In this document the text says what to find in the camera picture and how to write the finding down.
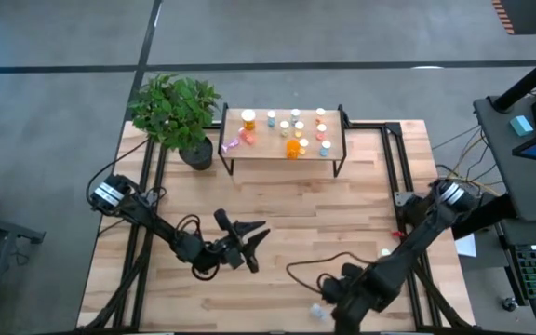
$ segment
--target gray floor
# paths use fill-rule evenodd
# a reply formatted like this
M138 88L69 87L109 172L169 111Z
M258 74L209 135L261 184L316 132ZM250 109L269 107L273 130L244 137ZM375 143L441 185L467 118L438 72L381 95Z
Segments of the gray floor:
M151 7L152 0L0 1L0 66L134 65ZM536 36L507 35L489 0L166 0L149 63L530 59ZM501 93L528 70L188 75L209 80L231 106L343 103L356 119L424 119L435 145L476 124L474 99ZM132 80L133 74L0 74L0 217L47 231L42 246L22 246L30 263L7 273L0 334L75 325L100 220L88 210L84 187L114 156ZM467 138L435 150L436 161L453 165ZM488 153L471 173L492 164ZM494 170L482 181L499 179ZM530 310L498 307L509 294L502 271L464 271L479 325L536 332Z

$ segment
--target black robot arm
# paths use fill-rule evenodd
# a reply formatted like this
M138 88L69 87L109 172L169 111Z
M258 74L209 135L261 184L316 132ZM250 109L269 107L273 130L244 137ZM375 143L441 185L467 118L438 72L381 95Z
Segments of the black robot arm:
M144 226L167 241L180 261L192 264L192 273L200 280L212 279L220 265L227 263L236 269L245 262L252 273L259 271L255 250L270 230L255 234L247 243L243 242L243 236L262 227L265 221L231 223L224 209L218 209L214 212L214 218L227 236L208 242L202 237L200 222L195 215L185 217L177 227L173 227L154 211L158 194L152 196L152 199L150 195L143 193L129 178L111 175L88 200L94 210ZM196 225L195 231L186 232L184 228L191 223Z
M475 199L452 181L436 181L425 198L413 195L402 207L402 215L413 223L413 231L388 256L384 256L362 269L351 263L342 267L342 277L328 278L322 285L322 297L335 303L332 317L337 334L359 333L361 320L372 309L383 311L398 296L411 268L418 265L419 256L436 238L454 222L462 220L475 203ZM417 272L422 281L423 272ZM428 281L435 296L441 297L435 285ZM448 319L457 315L443 301L442 313ZM457 326L467 326L460 318Z

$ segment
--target desk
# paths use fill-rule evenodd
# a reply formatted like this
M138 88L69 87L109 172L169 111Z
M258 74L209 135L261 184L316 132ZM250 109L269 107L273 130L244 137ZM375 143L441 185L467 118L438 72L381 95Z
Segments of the desk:
M426 193L427 184L437 175L425 124L403 121L401 125L414 187ZM219 132L209 131L208 136L216 147ZM144 135L128 123L119 154L143 139ZM237 163L237 173L231 177L216 155L210 169L193 171L178 154L169 153L163 179L167 196L158 209L167 221L176 224L184 215L195 213L200 216L204 238L212 240L222 235L212 213L225 208L232 221L266 220L272 232L257 250L259 273L253 275L245 266L235 271L223 266L210 282L195 280L190 266L178 261L168 245L155 237L141 330L332 331L331 320L322 322L310 316L313 303L325 304L289 278L285 265L342 251L374 260L382 248L398 244L391 235L396 223L381 135L373 130L348 130L347 148L345 169L337 179L332 178L330 162L246 160ZM115 173L136 180L143 151L117 163ZM397 163L396 175L401 176ZM102 227L113 222L105 218ZM78 325L90 321L117 287L128 231L129 227L122 224L99 238ZM474 323L450 231L438 237L428 255L435 283L462 318ZM337 275L344 261L350 259L293 271L313 285L322 272ZM427 314L423 290L420 300ZM369 312L362 330L414 330L406 287L383 313Z
M513 106L509 114L497 113L487 99L475 101L475 112L483 127L498 169L520 219L536 221L536 160L512 155L512 149L533 139L536 135L520 138L509 122L525 115L534 126L532 110L534 99L523 99Z
M512 107L509 114L495 112L487 99L476 100L474 103L477 119L508 190L507 194L498 198L498 203L504 210L505 207L512 207L514 212L508 216L520 219L501 222L506 242L512 245L536 244L536 161L512 155L512 149L536 135L520 138L509 125L512 118L525 115L534 126L530 109L533 102L534 99L522 99ZM486 225L487 222L480 221L475 227ZM536 316L536 300L530 301L530 304Z

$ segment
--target orange cup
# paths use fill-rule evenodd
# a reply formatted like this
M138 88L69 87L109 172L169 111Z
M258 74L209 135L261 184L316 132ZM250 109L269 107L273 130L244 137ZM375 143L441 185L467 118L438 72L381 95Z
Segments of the orange cup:
M297 140L287 142L287 159L297 159L301 145Z

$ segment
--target small bottle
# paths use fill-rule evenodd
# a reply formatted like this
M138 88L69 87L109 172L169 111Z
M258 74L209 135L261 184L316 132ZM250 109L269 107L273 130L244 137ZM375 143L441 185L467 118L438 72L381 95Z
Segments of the small bottle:
M288 122L287 121L280 122L280 135L282 137L288 136Z
M315 110L315 113L317 114L317 117L315 118L315 124L319 125L321 123L324 123L324 114L326 111L324 108L318 108Z
M297 159L301 146L299 141L291 140L287 142L287 159Z
M320 155L322 157L326 157L328 155L328 150L330 149L330 141L323 141L322 142L322 149L320 149Z
M300 138L303 135L303 122L299 121L295 124L295 137Z
M276 112L268 111L268 127L275 127L276 125Z
M323 141L326 138L326 125L317 125L317 134L315 135L318 141Z
M302 111L298 109L294 109L290 111L290 123L291 125L294 125L299 121L299 116L302 114Z
M254 110L244 110L241 112L243 119L243 128L253 130L256 127L256 112Z
M307 146L309 145L309 141L307 139L301 139L299 141L299 145L301 146L301 148L299 149L299 154L305 154Z

